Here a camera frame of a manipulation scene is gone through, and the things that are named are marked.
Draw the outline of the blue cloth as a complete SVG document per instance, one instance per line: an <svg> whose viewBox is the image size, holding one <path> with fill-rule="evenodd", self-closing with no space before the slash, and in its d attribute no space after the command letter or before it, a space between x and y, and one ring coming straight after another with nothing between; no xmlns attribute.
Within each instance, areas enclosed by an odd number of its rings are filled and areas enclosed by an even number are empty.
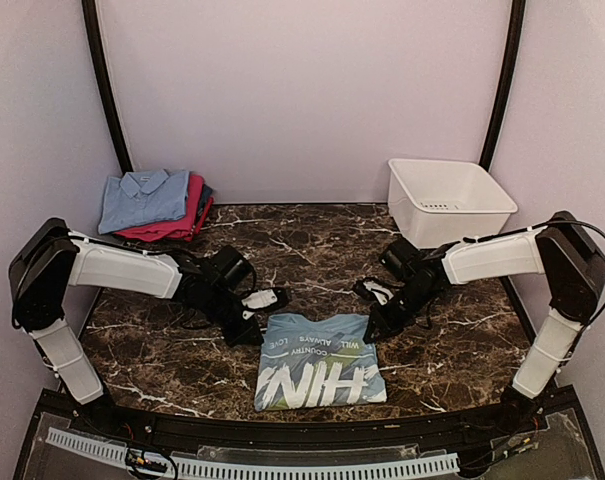
<svg viewBox="0 0 605 480"><path fill-rule="evenodd" d="M311 321L268 319L254 396L256 411L384 403L376 347L364 341L368 317L338 314Z"/></svg>

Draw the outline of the light blue button shirt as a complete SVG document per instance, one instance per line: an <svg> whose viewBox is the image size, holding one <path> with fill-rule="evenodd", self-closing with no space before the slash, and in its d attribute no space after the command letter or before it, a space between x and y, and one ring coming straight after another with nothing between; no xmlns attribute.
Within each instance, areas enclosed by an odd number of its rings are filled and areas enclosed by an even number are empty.
<svg viewBox="0 0 605 480"><path fill-rule="evenodd" d="M104 189L101 235L186 215L190 173L164 169L109 176Z"/></svg>

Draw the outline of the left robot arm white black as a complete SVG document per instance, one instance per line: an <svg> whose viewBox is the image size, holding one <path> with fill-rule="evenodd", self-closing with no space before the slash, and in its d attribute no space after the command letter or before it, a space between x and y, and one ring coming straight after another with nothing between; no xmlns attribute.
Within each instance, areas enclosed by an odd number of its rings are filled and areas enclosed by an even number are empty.
<svg viewBox="0 0 605 480"><path fill-rule="evenodd" d="M253 315L277 299L258 289L255 269L231 246L204 257L185 249L145 250L92 238L61 218L33 234L10 262L8 279L13 328L31 338L102 436L116 435L123 415L103 398L105 383L67 321L69 291L112 290L177 303L201 313L229 346L259 344Z"/></svg>

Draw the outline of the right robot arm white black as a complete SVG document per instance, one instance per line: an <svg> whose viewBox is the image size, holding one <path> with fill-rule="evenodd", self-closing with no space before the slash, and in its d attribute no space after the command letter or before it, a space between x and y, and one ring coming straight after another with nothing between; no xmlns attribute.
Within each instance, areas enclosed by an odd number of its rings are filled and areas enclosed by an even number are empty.
<svg viewBox="0 0 605 480"><path fill-rule="evenodd" d="M525 228L434 248L401 238L386 247L380 262L396 282L365 278L358 283L359 294L371 302L367 343L399 335L452 287L535 277L545 288L548 310L512 377L514 395L492 413L493 426L503 434L529 420L528 400L537 398L570 361L583 333L605 310L605 232L566 210Z"/></svg>

